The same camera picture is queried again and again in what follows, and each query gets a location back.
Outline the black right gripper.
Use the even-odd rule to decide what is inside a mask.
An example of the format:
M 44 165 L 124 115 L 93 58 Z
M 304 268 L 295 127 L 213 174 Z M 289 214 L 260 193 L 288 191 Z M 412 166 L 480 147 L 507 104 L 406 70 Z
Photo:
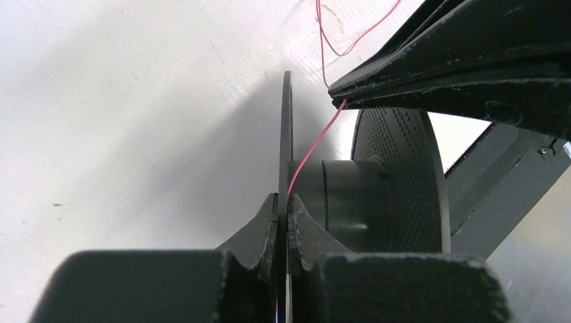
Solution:
M 570 72 L 562 67 L 357 69 L 332 84 L 332 99 L 349 109 L 503 123 L 491 124 L 445 174 L 455 253 L 490 256 L 570 166 Z

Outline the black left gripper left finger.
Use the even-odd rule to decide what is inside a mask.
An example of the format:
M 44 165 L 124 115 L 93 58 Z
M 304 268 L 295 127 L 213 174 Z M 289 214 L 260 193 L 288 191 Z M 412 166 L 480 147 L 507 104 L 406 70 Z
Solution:
M 274 322 L 278 195 L 214 250 L 86 250 L 53 273 L 32 322 Z

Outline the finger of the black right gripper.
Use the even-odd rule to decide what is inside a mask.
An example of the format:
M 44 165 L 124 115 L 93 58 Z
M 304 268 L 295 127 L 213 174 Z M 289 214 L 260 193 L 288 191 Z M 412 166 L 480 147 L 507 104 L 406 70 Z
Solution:
M 569 1 L 444 2 L 416 36 L 336 81 L 331 96 L 388 89 L 512 59 L 570 50 Z

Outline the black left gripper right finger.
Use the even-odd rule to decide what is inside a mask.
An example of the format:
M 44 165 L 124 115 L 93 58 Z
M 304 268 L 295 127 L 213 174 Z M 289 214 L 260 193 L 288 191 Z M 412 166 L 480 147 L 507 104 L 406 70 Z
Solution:
M 509 322 L 496 274 L 473 256 L 352 252 L 288 203 L 295 322 Z

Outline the dark grey perforated spool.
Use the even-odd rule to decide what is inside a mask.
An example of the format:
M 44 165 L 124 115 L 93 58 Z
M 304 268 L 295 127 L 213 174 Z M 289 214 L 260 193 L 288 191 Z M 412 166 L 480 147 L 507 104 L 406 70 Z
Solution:
M 419 162 L 374 155 L 311 162 L 293 158 L 291 73 L 283 78 L 277 226 L 271 263 L 274 322 L 293 322 L 288 203 L 300 197 L 313 220 L 352 252 L 443 253 L 450 250 L 447 194 L 428 115 L 407 114 L 424 152 Z

